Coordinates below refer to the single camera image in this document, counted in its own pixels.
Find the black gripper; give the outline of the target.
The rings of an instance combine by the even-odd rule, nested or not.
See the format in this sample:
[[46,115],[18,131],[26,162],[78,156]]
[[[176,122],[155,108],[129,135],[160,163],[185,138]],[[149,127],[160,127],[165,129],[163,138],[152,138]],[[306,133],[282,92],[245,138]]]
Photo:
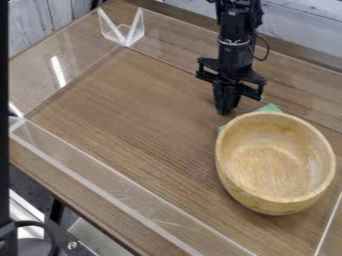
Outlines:
[[241,96],[256,101],[262,99],[267,81],[253,71],[252,62],[264,61],[267,56],[255,56],[255,37],[241,43],[229,43],[221,39],[217,42],[217,58],[197,59],[196,77],[212,84],[216,111],[228,114],[236,108]]

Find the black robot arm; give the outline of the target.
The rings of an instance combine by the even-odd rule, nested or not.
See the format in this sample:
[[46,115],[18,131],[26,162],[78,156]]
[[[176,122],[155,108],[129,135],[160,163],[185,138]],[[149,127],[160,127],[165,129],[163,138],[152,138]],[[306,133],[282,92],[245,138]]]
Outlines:
[[212,84],[213,104],[220,115],[237,107],[240,97],[262,100],[267,80],[252,69],[256,29],[262,25],[260,0],[207,0],[215,4],[217,58],[200,57],[196,77]]

